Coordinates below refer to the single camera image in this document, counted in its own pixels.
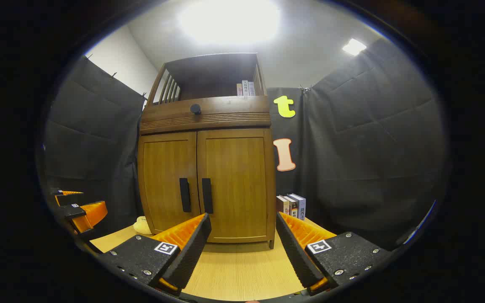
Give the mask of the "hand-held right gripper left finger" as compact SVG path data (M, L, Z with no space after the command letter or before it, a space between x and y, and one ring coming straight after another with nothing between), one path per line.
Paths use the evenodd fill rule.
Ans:
M179 295L187 287L211 230L210 217L204 213L153 237L135 235L100 254L99 260L148 287Z

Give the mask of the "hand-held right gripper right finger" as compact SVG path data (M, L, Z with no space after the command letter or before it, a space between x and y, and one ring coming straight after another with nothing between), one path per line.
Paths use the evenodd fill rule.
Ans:
M308 293L350 284L391 257L391 251L354 232L333 234L281 212L276 215L276 231Z

